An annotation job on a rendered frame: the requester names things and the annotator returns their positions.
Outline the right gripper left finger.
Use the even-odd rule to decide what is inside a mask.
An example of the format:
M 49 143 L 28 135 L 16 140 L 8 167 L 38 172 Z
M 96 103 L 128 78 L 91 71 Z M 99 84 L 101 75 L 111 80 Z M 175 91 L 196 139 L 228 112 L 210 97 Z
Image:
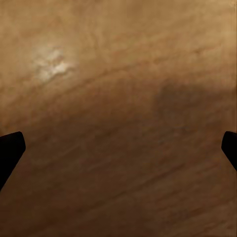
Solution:
M 0 191 L 25 150 L 21 131 L 0 137 Z

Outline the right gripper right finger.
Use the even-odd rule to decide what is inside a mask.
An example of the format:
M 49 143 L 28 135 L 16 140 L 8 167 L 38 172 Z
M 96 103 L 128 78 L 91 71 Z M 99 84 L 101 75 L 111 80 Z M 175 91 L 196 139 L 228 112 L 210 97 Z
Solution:
M 221 149 L 237 171 L 237 133 L 226 131 Z

